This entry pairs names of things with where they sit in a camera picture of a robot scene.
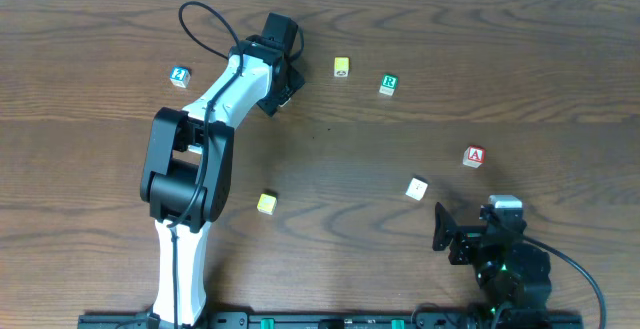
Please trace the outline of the white picture wooden block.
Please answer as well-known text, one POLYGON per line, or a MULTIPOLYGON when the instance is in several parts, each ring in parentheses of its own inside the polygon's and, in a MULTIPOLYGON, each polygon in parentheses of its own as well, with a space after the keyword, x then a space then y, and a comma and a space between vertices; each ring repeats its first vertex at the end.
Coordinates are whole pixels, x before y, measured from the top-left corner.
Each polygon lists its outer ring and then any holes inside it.
POLYGON ((429 184, 426 181, 414 177, 409 182, 405 195, 416 201, 421 201, 428 189, 428 186, 429 184))

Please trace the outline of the red letter I block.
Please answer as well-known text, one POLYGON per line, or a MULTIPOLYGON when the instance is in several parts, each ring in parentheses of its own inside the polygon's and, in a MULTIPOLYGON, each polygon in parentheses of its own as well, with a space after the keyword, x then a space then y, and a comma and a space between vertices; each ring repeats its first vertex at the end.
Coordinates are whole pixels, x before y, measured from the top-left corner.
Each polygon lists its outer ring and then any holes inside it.
POLYGON ((279 107, 282 108, 282 107, 286 106, 290 102, 290 100, 291 100, 291 98, 288 98, 283 103, 279 104, 279 107))

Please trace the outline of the blue number 2 block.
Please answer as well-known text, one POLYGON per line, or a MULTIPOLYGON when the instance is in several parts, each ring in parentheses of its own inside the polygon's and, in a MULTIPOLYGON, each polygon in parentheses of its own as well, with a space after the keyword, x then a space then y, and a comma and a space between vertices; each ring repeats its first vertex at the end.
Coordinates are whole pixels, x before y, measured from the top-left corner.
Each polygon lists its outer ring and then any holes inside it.
POLYGON ((169 78, 174 86, 187 88, 191 79, 191 73, 188 68, 176 66, 172 68, 169 78))

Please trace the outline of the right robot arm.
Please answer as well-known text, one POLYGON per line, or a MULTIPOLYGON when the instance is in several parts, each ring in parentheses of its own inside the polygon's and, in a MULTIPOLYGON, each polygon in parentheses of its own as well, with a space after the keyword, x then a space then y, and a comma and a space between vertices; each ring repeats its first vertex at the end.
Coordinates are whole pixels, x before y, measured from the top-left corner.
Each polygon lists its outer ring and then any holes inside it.
POLYGON ((490 305, 476 315, 484 328, 548 327, 550 256, 524 240, 527 223, 521 200, 491 195, 480 209, 484 226, 456 223, 441 203, 435 205, 432 249, 450 251, 452 265, 470 265, 490 305))

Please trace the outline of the yellow top wooden block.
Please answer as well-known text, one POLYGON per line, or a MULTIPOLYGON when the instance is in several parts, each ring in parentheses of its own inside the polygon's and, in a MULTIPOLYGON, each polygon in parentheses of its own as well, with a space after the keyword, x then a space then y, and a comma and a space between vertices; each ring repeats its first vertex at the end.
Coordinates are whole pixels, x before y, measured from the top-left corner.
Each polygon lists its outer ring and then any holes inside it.
POLYGON ((336 57, 334 59, 334 76, 347 77, 350 70, 350 59, 348 57, 336 57))

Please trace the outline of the tan patterned wooden block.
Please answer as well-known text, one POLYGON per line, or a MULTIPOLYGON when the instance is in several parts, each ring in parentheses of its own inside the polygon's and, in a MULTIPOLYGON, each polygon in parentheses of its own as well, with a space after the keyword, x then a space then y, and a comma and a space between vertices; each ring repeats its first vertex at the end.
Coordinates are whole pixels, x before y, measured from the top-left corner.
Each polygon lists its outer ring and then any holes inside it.
POLYGON ((199 145, 189 145, 189 146, 188 146, 188 150, 189 150, 190 152, 195 153, 195 154, 198 154, 198 155, 201 155, 201 154, 202 154, 202 151, 203 151, 202 147, 201 147, 201 146, 199 146, 199 145))

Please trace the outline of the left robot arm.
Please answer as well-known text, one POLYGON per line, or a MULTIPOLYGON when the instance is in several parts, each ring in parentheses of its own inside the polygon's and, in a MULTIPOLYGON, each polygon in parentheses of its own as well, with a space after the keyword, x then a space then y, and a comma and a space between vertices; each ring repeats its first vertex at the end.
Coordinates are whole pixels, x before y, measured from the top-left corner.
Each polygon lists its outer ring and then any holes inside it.
POLYGON ((159 288, 150 317, 192 328, 206 303, 206 240, 231 186, 235 134, 253 107, 272 116, 301 88, 290 39, 269 34, 234 45, 221 76, 181 109, 152 120, 140 197, 160 244, 159 288))

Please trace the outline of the green letter R block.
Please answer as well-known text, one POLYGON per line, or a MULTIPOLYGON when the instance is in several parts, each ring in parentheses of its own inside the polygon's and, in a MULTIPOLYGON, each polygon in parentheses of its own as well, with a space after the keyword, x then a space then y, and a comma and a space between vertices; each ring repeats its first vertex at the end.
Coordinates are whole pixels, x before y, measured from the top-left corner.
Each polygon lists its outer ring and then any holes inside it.
POLYGON ((398 78, 391 74, 384 74, 379 87, 379 93, 386 96, 393 96, 398 86, 398 78))

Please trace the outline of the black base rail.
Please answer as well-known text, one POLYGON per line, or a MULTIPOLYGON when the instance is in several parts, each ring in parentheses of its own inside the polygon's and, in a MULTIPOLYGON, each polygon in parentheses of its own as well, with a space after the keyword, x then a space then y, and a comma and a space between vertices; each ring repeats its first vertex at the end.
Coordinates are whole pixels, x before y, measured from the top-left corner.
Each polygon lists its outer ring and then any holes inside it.
POLYGON ((497 322, 493 314, 479 312, 422 311, 412 315, 377 314, 248 314, 214 312, 194 325, 204 329, 442 329, 442 328, 582 328, 578 315, 526 314, 504 311, 497 322))

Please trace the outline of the red letter A block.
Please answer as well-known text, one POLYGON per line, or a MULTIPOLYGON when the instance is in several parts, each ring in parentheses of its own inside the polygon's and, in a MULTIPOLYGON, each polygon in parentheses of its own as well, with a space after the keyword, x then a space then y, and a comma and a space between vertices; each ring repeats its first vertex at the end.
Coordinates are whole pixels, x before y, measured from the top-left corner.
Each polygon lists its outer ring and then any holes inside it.
POLYGON ((463 156, 462 164, 472 168, 480 167, 486 157, 486 150, 477 146, 469 146, 463 156))

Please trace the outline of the yellow wooden block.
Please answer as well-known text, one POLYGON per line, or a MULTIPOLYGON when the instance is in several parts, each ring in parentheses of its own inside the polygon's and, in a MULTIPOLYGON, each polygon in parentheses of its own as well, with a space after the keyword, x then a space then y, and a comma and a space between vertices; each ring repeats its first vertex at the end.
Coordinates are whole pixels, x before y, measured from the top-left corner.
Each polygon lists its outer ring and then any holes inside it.
POLYGON ((348 57, 336 57, 334 59, 334 76, 347 77, 350 70, 350 59, 348 57))
POLYGON ((267 193, 260 195, 257 210, 261 213, 272 215, 277 205, 277 197, 267 193))

